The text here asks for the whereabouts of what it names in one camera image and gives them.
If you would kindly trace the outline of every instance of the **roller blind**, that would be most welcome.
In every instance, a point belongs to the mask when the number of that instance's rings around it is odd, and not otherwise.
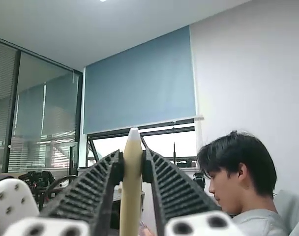
[[[15,135],[33,140],[40,138],[42,128],[42,110],[44,85],[37,85],[18,94],[19,105],[16,116]]]
[[[0,172],[2,170],[4,143],[10,110],[10,95],[16,50],[0,44]]]
[[[72,72],[47,82],[43,135],[75,133],[77,86]]]
[[[86,67],[84,132],[195,115],[189,27]]]

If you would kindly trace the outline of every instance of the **man's ear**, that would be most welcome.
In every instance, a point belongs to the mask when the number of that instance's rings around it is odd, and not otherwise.
[[[238,166],[238,178],[244,180],[248,175],[248,169],[245,164],[239,163]]]

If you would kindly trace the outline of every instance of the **window blind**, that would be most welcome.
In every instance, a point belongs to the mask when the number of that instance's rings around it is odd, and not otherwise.
[[[86,67],[84,133],[194,115],[189,27]]]
[[[0,172],[2,171],[4,143],[10,111],[15,53],[15,49],[0,44]]]
[[[25,139],[35,139],[41,136],[43,116],[44,85],[26,89],[17,96],[15,135]]]
[[[43,134],[75,132],[78,77],[73,72],[46,83]]]

